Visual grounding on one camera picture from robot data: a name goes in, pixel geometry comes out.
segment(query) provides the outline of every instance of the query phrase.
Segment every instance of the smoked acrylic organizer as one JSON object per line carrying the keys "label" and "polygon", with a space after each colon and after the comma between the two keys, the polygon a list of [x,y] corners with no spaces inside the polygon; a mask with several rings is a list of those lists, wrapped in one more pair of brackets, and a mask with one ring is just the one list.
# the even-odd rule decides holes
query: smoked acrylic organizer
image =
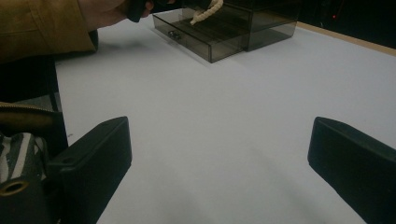
{"label": "smoked acrylic organizer", "polygon": [[190,51],[214,63],[241,51],[259,49],[290,38],[301,0],[223,0],[219,11],[191,25],[195,8],[153,15],[154,26]]}

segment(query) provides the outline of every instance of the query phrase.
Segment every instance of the tan jacket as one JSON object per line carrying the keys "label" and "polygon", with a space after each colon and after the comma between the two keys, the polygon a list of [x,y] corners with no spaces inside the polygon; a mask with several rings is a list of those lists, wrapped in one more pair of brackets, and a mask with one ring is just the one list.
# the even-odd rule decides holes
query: tan jacket
{"label": "tan jacket", "polygon": [[0,0],[0,63],[94,50],[77,0]]}

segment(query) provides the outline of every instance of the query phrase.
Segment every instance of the white table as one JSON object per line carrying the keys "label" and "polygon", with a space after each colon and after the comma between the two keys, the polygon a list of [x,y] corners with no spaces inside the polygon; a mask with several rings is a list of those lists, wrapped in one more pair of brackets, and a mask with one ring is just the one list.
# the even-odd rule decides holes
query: white table
{"label": "white table", "polygon": [[99,36],[96,54],[57,64],[69,144],[130,121],[132,167],[98,223],[363,223],[308,165],[312,125],[396,147],[396,57],[297,28],[208,63],[151,17]]}

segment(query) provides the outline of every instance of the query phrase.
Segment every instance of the rope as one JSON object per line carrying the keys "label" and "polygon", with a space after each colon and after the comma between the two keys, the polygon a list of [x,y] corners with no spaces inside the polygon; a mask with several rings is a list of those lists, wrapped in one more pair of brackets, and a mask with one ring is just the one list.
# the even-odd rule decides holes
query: rope
{"label": "rope", "polygon": [[194,25],[198,21],[204,21],[211,15],[215,14],[223,4],[223,0],[212,0],[212,3],[209,6],[209,9],[204,11],[204,10],[197,10],[194,13],[194,16],[192,17],[192,21],[190,22],[191,25]]}

